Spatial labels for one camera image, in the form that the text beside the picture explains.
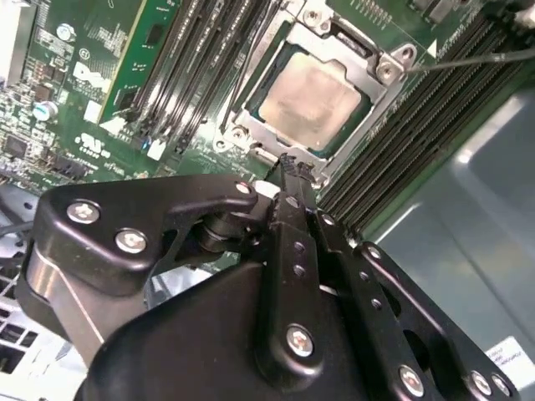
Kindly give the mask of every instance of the capacitor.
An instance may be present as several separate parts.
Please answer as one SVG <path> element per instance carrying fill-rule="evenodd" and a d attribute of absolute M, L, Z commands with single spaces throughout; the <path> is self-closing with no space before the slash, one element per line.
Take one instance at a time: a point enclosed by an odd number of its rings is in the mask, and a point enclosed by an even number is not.
<path fill-rule="evenodd" d="M 76 40 L 76 32 L 74 31 L 74 28 L 67 23 L 59 24 L 56 29 L 56 35 L 58 35 L 58 38 L 64 42 L 74 42 L 74 40 Z"/>
<path fill-rule="evenodd" d="M 38 121 L 50 121 L 58 115 L 58 106 L 53 102 L 36 103 L 32 114 Z"/>

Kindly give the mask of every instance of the white sticker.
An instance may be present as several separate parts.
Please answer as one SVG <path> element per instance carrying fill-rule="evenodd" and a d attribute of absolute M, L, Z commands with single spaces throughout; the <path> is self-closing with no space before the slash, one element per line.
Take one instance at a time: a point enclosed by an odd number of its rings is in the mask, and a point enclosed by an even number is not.
<path fill-rule="evenodd" d="M 535 382 L 535 365 L 515 337 L 507 337 L 486 352 L 520 390 Z"/>
<path fill-rule="evenodd" d="M 155 140 L 150 144 L 149 151 L 147 152 L 147 156 L 149 156 L 151 159 L 159 161 L 161 159 L 161 156 L 164 154 L 164 150 L 166 150 L 167 142 Z"/>
<path fill-rule="evenodd" d="M 85 109 L 84 120 L 93 124 L 97 124 L 101 110 L 102 106 L 100 104 L 90 100 L 89 103 L 87 103 L 87 108 Z"/>

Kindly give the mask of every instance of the mounting screw hole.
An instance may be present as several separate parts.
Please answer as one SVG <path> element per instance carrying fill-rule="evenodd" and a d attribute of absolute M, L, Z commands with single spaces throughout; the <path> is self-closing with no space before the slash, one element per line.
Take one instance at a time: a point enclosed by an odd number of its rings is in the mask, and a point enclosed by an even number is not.
<path fill-rule="evenodd" d="M 401 53 L 401 57 L 403 57 L 405 60 L 408 60 L 410 58 L 412 58 L 412 56 L 414 55 L 414 51 L 412 50 L 412 48 L 406 48 L 405 50 L 403 50 L 403 52 Z"/>
<path fill-rule="evenodd" d="M 381 303 L 381 301 L 379 299 L 372 299 L 371 300 L 371 304 L 378 311 L 380 311 L 383 308 L 383 304 Z"/>
<path fill-rule="evenodd" d="M 301 242 L 294 242 L 293 243 L 293 249 L 301 255 L 304 252 L 304 245 Z"/>
<path fill-rule="evenodd" d="M 293 266 L 293 273 L 297 276 L 297 277 L 304 277 L 304 273 L 306 271 L 304 270 L 304 267 L 302 267 L 301 265 L 294 265 Z"/>

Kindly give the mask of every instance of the motherboard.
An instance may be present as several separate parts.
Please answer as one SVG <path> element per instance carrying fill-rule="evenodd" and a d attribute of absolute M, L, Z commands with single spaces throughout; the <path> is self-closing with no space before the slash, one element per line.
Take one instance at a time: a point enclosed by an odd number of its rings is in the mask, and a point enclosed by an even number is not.
<path fill-rule="evenodd" d="M 310 165 L 321 206 L 362 229 L 533 70 L 407 73 L 531 46 L 514 6 L 483 0 L 0 7 L 0 177 L 37 195 L 166 175 L 253 181 L 289 154 Z"/>

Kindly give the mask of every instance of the ram slot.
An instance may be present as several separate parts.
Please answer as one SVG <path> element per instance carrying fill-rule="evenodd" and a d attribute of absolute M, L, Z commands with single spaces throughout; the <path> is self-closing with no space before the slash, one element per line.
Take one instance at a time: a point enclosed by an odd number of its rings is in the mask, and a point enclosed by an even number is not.
<path fill-rule="evenodd" d="M 206 1 L 185 0 L 176 14 L 149 80 L 135 100 L 135 108 L 143 116 L 157 113 L 158 105 L 172 84 L 171 77 L 176 75 L 176 69 L 181 65 L 186 45 L 196 30 Z"/>
<path fill-rule="evenodd" d="M 225 77 L 235 65 L 240 50 L 262 17 L 265 5 L 266 2 L 262 0 L 234 3 L 231 12 L 226 15 L 221 28 L 225 34 L 212 41 L 206 60 L 192 76 L 167 127 L 174 133 L 171 140 L 174 145 L 170 149 L 174 147 L 179 157 L 191 142 Z"/>
<path fill-rule="evenodd" d="M 480 14 L 444 60 L 525 48 L 502 23 Z M 329 188 L 321 206 L 352 230 L 365 228 L 458 137 L 522 64 L 476 64 L 427 74 L 352 165 Z"/>
<path fill-rule="evenodd" d="M 210 68 L 208 62 L 211 60 L 211 54 L 221 46 L 224 33 L 230 28 L 241 7 L 240 3 L 234 3 L 232 7 L 222 10 L 215 8 L 191 40 L 191 48 L 186 52 L 185 62 L 176 72 L 172 95 L 165 107 L 162 107 L 163 111 L 155 125 L 156 131 L 166 132 L 176 126 L 177 115 L 181 117 L 183 110 L 190 105 L 206 71 Z"/>

